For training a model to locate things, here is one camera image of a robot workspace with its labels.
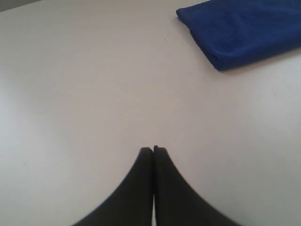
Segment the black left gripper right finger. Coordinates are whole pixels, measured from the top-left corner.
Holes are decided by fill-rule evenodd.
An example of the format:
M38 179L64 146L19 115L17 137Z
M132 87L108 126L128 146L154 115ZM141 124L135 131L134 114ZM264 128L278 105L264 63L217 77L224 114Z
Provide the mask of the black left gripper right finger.
M199 196L159 146L153 149L153 193L158 226L239 225Z

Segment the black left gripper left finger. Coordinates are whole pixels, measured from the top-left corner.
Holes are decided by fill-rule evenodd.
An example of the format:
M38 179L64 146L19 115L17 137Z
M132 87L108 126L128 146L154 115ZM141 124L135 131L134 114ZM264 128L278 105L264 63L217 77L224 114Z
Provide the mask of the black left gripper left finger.
M120 185L75 226L151 226L153 211L153 151L140 149Z

